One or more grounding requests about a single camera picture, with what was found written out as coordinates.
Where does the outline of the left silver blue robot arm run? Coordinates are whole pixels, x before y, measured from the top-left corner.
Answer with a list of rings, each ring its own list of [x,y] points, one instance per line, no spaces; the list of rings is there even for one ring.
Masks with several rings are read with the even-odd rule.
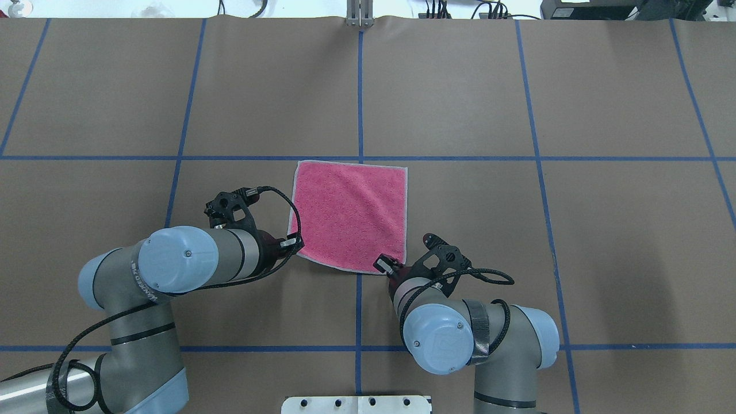
[[[78,289],[105,319],[47,365],[2,381],[3,413],[176,413],[189,400],[171,302],[244,285],[284,265],[299,233],[179,226],[87,262]]]

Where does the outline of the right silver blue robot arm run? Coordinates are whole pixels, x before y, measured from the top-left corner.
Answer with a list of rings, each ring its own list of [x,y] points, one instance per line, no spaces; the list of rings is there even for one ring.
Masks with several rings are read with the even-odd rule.
[[[403,345],[421,369],[450,375],[474,367],[475,413],[538,413],[538,371],[552,367],[560,351],[557,323],[545,311],[495,299],[489,303],[451,298],[467,275],[490,285],[513,278],[478,269],[460,252],[436,247],[408,266],[382,254],[375,268],[388,278]]]

